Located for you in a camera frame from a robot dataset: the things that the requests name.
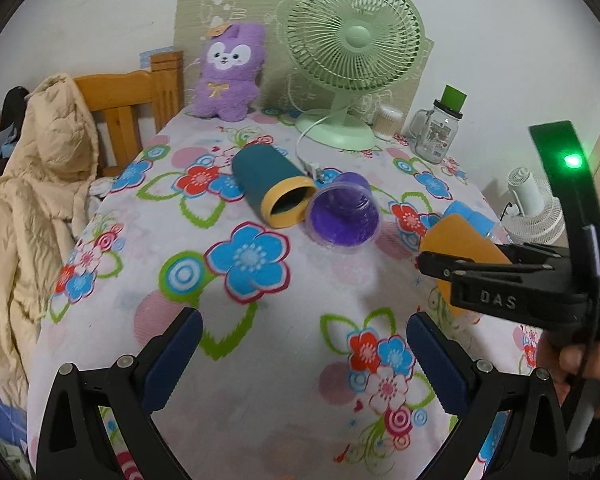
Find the green light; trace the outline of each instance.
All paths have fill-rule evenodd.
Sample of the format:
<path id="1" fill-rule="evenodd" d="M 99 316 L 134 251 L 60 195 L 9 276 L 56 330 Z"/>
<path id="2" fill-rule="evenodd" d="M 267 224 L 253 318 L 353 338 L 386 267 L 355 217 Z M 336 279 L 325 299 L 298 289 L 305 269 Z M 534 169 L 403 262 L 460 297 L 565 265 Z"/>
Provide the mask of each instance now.
<path id="1" fill-rule="evenodd" d="M 564 157 L 564 163 L 567 165 L 567 168 L 577 170 L 582 166 L 582 157 L 577 153 L 574 153 L 573 155 L 567 155 Z"/>

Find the wooden chair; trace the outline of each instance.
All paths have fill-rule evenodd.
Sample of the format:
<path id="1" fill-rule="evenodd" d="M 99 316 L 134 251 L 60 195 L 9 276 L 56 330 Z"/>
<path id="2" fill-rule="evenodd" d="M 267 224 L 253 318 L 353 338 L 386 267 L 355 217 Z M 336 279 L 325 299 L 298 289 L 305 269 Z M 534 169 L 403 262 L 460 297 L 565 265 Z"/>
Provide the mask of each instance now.
<path id="1" fill-rule="evenodd" d="M 155 131 L 159 132 L 184 106 L 182 52 L 151 56 L 151 72 L 96 74 L 75 79 L 91 112 L 103 112 L 116 157 L 116 165 L 104 167 L 104 176 L 119 175 L 142 151 L 134 106 L 151 104 Z"/>

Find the white wall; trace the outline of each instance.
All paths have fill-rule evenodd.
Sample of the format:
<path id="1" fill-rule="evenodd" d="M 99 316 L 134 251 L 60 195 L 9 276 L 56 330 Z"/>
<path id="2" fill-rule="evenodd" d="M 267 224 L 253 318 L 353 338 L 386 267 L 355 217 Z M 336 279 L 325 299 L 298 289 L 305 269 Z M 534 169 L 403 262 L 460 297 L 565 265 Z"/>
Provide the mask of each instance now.
<path id="1" fill-rule="evenodd" d="M 526 128 L 569 119 L 600 132 L 600 24 L 581 0 L 413 0 L 435 41 L 413 110 L 446 83 L 468 94 L 452 147 L 489 198 L 508 171 L 538 166 Z M 176 0 L 27 0 L 0 35 L 0 106 L 58 71 L 127 72 L 173 43 Z M 494 178 L 498 185 L 493 185 Z"/>

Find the human hand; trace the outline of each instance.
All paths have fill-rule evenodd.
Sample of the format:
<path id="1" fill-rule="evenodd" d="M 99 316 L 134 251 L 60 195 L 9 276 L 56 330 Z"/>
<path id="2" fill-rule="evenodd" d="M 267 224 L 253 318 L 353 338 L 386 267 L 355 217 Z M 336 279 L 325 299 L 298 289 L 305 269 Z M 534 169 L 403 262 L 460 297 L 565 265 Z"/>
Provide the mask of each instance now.
<path id="1" fill-rule="evenodd" d="M 545 333 L 540 337 L 536 363 L 538 367 L 546 368 L 551 374 L 560 405 L 562 405 L 571 390 L 571 386 L 566 382 L 567 375 L 578 373 L 583 355 L 584 345 L 567 346 L 560 351 L 549 343 Z M 600 342 L 595 343 L 591 349 L 589 361 L 584 370 L 584 377 L 600 380 Z M 595 416 L 600 417 L 600 406 L 596 408 Z"/>

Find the table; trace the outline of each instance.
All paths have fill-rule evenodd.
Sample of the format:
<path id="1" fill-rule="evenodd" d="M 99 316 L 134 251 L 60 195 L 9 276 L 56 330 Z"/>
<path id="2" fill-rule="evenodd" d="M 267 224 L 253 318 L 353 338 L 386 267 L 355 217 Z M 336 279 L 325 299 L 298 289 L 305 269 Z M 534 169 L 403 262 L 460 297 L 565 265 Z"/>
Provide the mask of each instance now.
<path id="1" fill-rule="evenodd" d="M 195 480 L 414 479 L 455 421 L 404 339 L 430 313 L 472 358 L 528 374 L 538 334 L 478 315 L 455 317 L 415 267 L 421 237 L 453 200 L 495 219 L 452 158 L 434 166 L 407 140 L 342 152 L 303 140 L 328 180 L 363 174 L 383 212 L 378 239 L 354 254 L 312 242 L 302 225 L 273 231 L 230 174 L 252 142 L 294 160 L 298 131 L 279 110 L 240 123 L 183 110 L 116 180 L 63 267 L 42 322 L 30 381 L 35 463 L 58 367 L 109 367 L 138 354 L 184 306 L 205 332 L 156 426 Z M 104 421 L 129 478 L 136 472 L 110 410 Z M 480 478 L 503 417 L 470 478 Z"/>

